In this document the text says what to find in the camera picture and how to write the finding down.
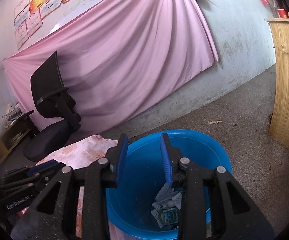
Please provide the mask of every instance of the blue trash bin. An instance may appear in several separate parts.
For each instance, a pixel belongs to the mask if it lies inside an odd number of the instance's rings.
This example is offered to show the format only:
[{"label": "blue trash bin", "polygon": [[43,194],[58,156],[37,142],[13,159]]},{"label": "blue trash bin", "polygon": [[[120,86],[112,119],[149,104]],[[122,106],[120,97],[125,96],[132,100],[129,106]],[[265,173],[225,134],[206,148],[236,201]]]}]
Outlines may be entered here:
[{"label": "blue trash bin", "polygon": [[[222,146],[210,136],[192,130],[169,130],[143,137],[129,145],[122,180],[117,189],[107,189],[108,219],[128,235],[148,240],[176,239],[178,230],[159,228],[151,204],[165,184],[160,136],[168,133],[171,145],[199,166],[214,169],[231,164]],[[206,200],[206,222],[211,220]]]}]

